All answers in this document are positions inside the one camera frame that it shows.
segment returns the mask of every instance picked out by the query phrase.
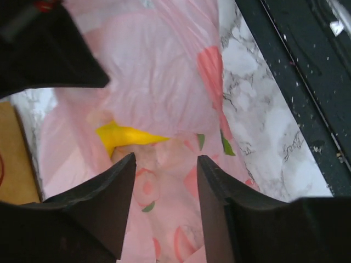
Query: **white marble countertop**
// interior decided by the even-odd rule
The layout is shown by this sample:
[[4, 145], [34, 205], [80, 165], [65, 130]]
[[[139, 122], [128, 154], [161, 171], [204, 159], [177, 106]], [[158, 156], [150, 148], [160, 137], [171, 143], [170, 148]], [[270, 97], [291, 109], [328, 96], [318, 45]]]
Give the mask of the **white marble countertop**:
[[[234, 0], [218, 0], [224, 61], [224, 112], [261, 191], [282, 201], [331, 196], [278, 85]], [[12, 96], [37, 165], [38, 131], [56, 104], [52, 89]]]

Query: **translucent pink plastic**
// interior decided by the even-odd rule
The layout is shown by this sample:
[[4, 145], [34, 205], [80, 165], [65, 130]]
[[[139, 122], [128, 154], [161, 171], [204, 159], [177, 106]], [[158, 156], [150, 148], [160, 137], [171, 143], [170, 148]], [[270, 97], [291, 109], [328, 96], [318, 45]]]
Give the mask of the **translucent pink plastic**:
[[[105, 171], [130, 152], [137, 174], [122, 263], [204, 263], [196, 160], [208, 155], [257, 188], [222, 111], [217, 0], [69, 0], [66, 7], [110, 76], [104, 89], [58, 88], [45, 118], [39, 167], [49, 196]], [[171, 138], [117, 148], [95, 129], [115, 120]], [[224, 151], [223, 139], [231, 144]]]

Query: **pink plastic bag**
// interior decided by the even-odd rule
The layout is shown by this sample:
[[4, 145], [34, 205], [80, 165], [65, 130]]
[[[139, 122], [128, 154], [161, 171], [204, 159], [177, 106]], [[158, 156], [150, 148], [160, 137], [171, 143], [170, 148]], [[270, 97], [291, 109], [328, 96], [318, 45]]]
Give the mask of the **pink plastic bag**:
[[[203, 263], [198, 155], [257, 186], [222, 111], [217, 0], [153, 4], [146, 9], [139, 0], [66, 1], [111, 82], [105, 89], [56, 89], [58, 106], [42, 126], [40, 174], [49, 197], [135, 152], [121, 262]], [[171, 139], [119, 147], [111, 160], [95, 133], [111, 120]]]

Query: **brown cardboard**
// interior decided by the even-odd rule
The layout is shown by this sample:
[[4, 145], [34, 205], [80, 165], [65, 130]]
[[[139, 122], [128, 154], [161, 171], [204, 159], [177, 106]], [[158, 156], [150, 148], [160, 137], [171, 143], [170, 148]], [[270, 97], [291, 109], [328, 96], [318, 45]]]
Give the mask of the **brown cardboard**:
[[0, 103], [0, 201], [39, 202], [25, 141], [14, 108]]

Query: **yellow object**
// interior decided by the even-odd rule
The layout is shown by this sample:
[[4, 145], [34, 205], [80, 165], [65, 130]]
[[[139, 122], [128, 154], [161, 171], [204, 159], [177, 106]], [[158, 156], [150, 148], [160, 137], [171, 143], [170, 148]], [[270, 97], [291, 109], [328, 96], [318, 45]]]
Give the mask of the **yellow object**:
[[112, 156], [115, 147], [118, 146], [154, 144], [169, 139], [130, 127], [120, 127], [115, 122], [110, 122], [109, 124], [98, 128], [96, 133], [105, 145], [110, 157]]

